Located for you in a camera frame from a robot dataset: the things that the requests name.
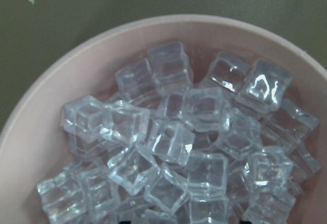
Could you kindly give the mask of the pink bowl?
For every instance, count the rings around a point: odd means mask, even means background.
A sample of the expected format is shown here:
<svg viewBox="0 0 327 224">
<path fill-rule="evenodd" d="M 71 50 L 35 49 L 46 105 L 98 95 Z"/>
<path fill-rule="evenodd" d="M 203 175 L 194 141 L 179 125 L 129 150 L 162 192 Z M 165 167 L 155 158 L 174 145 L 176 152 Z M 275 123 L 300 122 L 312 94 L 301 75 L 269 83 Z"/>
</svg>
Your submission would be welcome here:
<svg viewBox="0 0 327 224">
<path fill-rule="evenodd" d="M 73 159 L 59 125 L 62 105 L 88 94 L 110 96 L 116 91 L 117 69 L 140 59 L 153 45 L 176 40 L 185 44 L 195 80 L 206 74 L 220 49 L 247 61 L 265 58 L 293 73 L 291 97 L 320 120 L 307 146 L 322 169 L 304 183 L 289 223 L 326 223 L 326 70 L 276 34 L 207 15 L 169 15 L 122 25 L 73 49 L 38 78 L 1 133 L 1 223 L 48 223 L 36 185 Z"/>
</svg>

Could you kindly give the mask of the pile of clear ice cubes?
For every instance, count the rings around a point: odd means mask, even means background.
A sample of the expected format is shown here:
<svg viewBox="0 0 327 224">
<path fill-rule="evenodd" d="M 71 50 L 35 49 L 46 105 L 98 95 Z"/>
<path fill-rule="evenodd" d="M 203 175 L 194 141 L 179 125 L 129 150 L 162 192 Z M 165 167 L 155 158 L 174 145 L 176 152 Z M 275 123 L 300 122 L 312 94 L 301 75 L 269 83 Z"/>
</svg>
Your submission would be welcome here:
<svg viewBox="0 0 327 224">
<path fill-rule="evenodd" d="M 220 52 L 194 83 L 181 42 L 115 74 L 106 101 L 63 106 L 75 161 L 37 185 L 50 223 L 286 223 L 320 171 L 318 119 L 285 92 L 292 75 Z"/>
</svg>

